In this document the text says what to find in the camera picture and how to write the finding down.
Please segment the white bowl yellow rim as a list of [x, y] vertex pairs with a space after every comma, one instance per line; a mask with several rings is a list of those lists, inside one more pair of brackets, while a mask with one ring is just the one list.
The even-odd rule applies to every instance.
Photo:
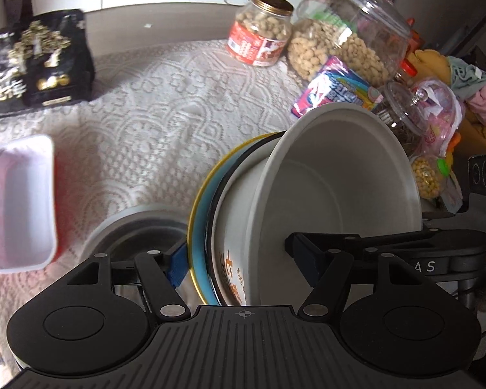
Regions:
[[208, 215], [215, 190], [221, 183], [223, 176], [236, 164], [247, 149], [256, 146], [258, 143], [266, 143], [280, 138], [283, 134], [284, 132], [260, 135], [234, 147], [211, 169], [196, 194], [189, 218], [187, 256], [191, 278], [202, 304], [221, 306], [211, 276], [208, 273], [207, 255], [205, 254]]

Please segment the white rectangular plastic tray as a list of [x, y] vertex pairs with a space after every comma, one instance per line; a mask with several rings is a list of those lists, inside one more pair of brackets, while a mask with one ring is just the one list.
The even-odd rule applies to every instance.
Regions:
[[0, 273], [41, 270], [55, 258], [54, 144], [31, 135], [0, 147]]

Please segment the white bowl black rim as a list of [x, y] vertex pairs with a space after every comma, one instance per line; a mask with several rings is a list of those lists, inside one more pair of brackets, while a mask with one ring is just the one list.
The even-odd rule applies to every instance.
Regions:
[[258, 150], [262, 146], [266, 146], [266, 145], [269, 145], [270, 146], [272, 142], [274, 142], [274, 141], [276, 141], [276, 140], [278, 140], [280, 138], [277, 138], [277, 139], [274, 139], [274, 140], [270, 140], [270, 141], [268, 141], [266, 143], [258, 143], [256, 146], [253, 146], [252, 148], [247, 149], [243, 153], [243, 155], [238, 159], [238, 161], [236, 162], [236, 164], [233, 165], [229, 169], [229, 171], [223, 176], [221, 183], [217, 186], [217, 189], [215, 190], [214, 198], [211, 201], [211, 207], [210, 207], [210, 210], [209, 210], [208, 222], [207, 222], [207, 234], [206, 234], [206, 237], [205, 237], [205, 243], [206, 243], [206, 246], [205, 246], [205, 254], [207, 255], [207, 269], [208, 269], [208, 273], [211, 276], [212, 284], [214, 285], [215, 292], [217, 294], [217, 297], [219, 297], [219, 299], [220, 299], [221, 305], [223, 305], [223, 303], [225, 303], [225, 300], [223, 299], [223, 297], [221, 295], [219, 295], [220, 291], [215, 286], [214, 266], [212, 265], [212, 261], [211, 261], [211, 247], [210, 247], [210, 245], [211, 245], [211, 232], [212, 232], [213, 222], [214, 222], [214, 213], [216, 211], [217, 203], [218, 203], [218, 200], [219, 200], [218, 194], [221, 193], [221, 192], [223, 192], [223, 188], [225, 187], [226, 183], [228, 182], [228, 179], [231, 177], [231, 175], [234, 173], [234, 171], [236, 171], [236, 168], [239, 165], [241, 165], [241, 163], [251, 155], [251, 153], [255, 152], [256, 150]]

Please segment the steel pot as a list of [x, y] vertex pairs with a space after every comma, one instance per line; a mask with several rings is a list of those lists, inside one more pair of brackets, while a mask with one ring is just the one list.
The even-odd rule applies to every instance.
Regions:
[[135, 206], [102, 222], [88, 237], [80, 261], [96, 253], [111, 261], [132, 261], [135, 255], [158, 250], [169, 260], [163, 270], [174, 288], [189, 272], [187, 255], [188, 217], [162, 204]]

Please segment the plastic candy bag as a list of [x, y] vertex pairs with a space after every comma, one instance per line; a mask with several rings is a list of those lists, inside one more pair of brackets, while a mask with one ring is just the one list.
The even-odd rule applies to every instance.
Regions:
[[463, 205], [463, 192], [452, 165], [464, 105], [436, 78], [419, 81], [412, 94], [425, 125], [422, 141], [411, 158], [420, 196], [449, 213], [457, 213]]

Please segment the clear sunflower seed jar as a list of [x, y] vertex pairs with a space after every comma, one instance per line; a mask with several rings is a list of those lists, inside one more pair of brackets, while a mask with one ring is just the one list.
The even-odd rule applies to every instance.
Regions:
[[416, 95], [404, 84], [390, 81], [381, 89], [383, 99], [372, 110], [412, 156], [428, 130], [428, 121], [418, 107]]

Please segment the white lace tablecloth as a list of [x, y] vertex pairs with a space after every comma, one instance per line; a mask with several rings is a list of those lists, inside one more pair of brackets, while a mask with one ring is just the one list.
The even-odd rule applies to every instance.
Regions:
[[59, 255], [43, 270], [0, 274], [0, 385], [18, 369], [11, 315], [75, 267], [108, 217], [153, 203], [188, 213], [211, 168], [233, 148], [293, 122], [302, 86], [284, 61], [252, 68], [223, 41], [98, 57], [89, 102], [0, 120], [0, 147], [30, 135], [55, 146]]

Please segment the pink marshmallow bag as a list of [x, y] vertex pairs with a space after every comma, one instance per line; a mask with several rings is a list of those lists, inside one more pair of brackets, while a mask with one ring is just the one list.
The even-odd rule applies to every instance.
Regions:
[[350, 103], [369, 111], [384, 99], [378, 88], [370, 85], [336, 56], [331, 56], [291, 107], [300, 118], [323, 104]]

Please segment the large clear peanut jar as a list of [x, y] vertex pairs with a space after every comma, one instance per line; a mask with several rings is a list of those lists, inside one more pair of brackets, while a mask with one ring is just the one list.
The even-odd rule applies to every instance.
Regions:
[[310, 81], [337, 57], [374, 87], [393, 78], [411, 28], [395, 0], [303, 0], [287, 48], [290, 66]]

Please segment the peanut jar gold lid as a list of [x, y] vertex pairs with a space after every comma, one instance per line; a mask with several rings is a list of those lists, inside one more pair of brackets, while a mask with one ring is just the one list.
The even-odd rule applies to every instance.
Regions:
[[274, 65], [290, 39], [293, 12], [287, 0], [250, 0], [236, 13], [227, 39], [229, 54], [254, 67]]

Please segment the black plum snack bag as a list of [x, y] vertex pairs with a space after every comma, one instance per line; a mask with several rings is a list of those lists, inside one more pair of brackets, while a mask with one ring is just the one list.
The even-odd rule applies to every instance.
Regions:
[[0, 30], [0, 119], [90, 101], [85, 13], [50, 11]]

